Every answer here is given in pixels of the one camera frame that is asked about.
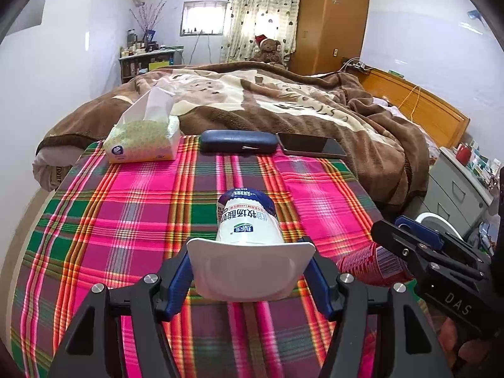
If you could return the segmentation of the right hand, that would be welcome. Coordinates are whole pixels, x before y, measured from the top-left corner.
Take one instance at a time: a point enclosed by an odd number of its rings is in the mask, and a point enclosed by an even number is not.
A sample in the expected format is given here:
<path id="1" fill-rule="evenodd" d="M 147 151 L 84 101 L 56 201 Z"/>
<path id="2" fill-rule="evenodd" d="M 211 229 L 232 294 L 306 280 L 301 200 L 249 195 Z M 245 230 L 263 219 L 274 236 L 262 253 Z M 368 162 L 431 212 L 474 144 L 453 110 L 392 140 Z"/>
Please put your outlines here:
<path id="1" fill-rule="evenodd" d="M 466 367 L 472 367 L 483 376 L 503 376 L 503 335 L 491 341 L 476 339 L 463 342 L 457 324 L 446 318 L 438 332 L 438 340 L 451 367 L 462 360 Z"/>

